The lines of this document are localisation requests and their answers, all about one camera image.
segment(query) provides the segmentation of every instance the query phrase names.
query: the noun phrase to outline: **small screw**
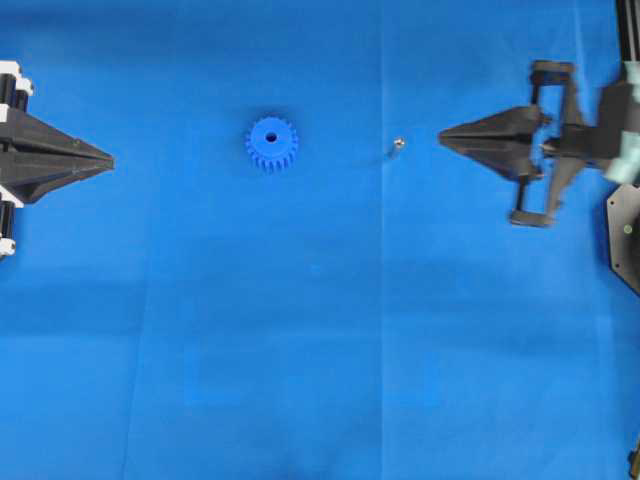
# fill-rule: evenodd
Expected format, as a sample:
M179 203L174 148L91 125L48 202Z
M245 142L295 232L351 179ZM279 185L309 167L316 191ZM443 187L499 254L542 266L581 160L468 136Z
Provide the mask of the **small screw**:
M398 154L400 153L400 150L402 150L404 147L407 146L407 141L402 138L402 137L398 137L393 141L393 148L391 149L391 152L389 153L389 158L396 158L398 156Z

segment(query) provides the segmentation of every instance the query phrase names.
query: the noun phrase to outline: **blue fabric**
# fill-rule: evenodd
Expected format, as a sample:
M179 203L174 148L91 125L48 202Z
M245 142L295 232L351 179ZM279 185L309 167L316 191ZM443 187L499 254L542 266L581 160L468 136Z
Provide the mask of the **blue fabric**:
M612 186L586 172L553 229L513 228L513 185L436 141L526 103L540 58L577 64L595 120L613 2L25 0L4 19L30 111L117 170L20 212L0 478L625 477L640 305L607 268ZM243 135L272 113L300 152L265 175Z

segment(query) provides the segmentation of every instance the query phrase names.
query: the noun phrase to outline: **black 3d-printed part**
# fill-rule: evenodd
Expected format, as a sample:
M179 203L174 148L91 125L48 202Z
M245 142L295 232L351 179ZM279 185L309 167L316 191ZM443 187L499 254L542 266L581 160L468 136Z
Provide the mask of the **black 3d-printed part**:
M640 190L619 187L607 200L613 271L640 294Z

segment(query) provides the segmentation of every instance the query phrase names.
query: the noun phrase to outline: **blue gear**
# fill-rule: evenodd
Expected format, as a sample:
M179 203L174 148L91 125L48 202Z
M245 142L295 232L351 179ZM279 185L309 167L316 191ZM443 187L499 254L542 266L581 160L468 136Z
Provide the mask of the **blue gear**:
M298 153L298 134L289 122L278 117L258 120L245 145L253 162L266 172L289 167Z

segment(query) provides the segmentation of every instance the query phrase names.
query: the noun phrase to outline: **black mounting plate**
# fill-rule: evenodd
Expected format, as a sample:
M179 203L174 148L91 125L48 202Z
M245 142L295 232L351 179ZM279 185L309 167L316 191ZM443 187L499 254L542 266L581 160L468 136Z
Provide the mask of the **black mounting plate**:
M631 254L633 229L638 216L639 188L622 185L607 199L611 269L640 295L640 276L636 273Z

